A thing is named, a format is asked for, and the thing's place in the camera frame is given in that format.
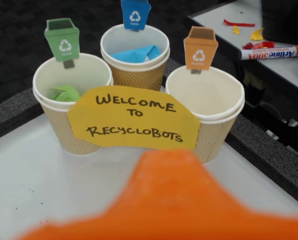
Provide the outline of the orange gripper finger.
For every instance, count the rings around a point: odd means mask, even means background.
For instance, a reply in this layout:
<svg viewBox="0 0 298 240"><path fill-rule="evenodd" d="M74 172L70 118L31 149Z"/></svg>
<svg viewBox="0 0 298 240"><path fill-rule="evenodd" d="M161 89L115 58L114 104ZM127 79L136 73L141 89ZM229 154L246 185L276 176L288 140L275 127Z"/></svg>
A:
<svg viewBox="0 0 298 240"><path fill-rule="evenodd" d="M298 217L250 210L189 151L147 151L101 215L47 224L26 240L298 240Z"/></svg>

